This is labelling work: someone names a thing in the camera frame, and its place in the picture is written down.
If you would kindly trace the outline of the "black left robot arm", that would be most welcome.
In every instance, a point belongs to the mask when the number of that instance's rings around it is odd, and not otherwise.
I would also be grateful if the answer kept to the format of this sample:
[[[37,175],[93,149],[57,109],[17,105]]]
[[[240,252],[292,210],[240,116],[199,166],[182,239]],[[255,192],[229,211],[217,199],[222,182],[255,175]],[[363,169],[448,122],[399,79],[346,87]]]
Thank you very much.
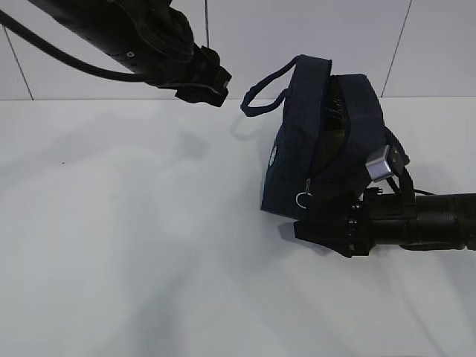
[[[107,71],[55,48],[38,46],[60,62],[110,80],[173,90],[188,103],[220,107],[231,75],[217,52],[195,42],[187,17],[170,1],[34,1],[64,28],[131,72]]]

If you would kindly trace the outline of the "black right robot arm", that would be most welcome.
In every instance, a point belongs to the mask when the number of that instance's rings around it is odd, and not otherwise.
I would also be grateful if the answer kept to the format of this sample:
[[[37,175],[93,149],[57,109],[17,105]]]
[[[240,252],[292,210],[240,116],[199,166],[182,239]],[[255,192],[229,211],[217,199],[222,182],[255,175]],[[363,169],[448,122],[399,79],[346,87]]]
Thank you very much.
[[[297,239],[351,258],[367,256],[377,245],[409,251],[475,249],[475,195],[408,197],[364,191],[313,205],[294,223]]]

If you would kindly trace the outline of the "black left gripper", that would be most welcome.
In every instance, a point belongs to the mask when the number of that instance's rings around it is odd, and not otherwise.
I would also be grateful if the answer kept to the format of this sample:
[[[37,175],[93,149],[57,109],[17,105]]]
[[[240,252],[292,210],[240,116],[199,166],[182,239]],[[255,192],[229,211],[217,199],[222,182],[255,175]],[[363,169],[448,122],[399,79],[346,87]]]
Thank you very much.
[[[198,45],[194,45],[193,50],[193,58],[180,78],[157,87],[175,90],[175,96],[187,103],[221,107],[229,93],[231,74],[220,65],[220,57],[215,50]]]

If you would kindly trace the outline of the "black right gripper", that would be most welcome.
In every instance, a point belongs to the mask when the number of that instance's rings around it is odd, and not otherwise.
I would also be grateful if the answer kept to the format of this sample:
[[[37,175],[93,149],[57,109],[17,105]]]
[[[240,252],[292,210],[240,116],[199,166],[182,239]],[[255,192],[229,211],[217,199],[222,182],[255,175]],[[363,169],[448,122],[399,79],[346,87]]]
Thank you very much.
[[[343,257],[367,256],[377,245],[417,249],[417,207],[413,190],[379,194],[366,189],[363,199],[345,193],[313,202],[294,223],[297,239],[328,248]]]

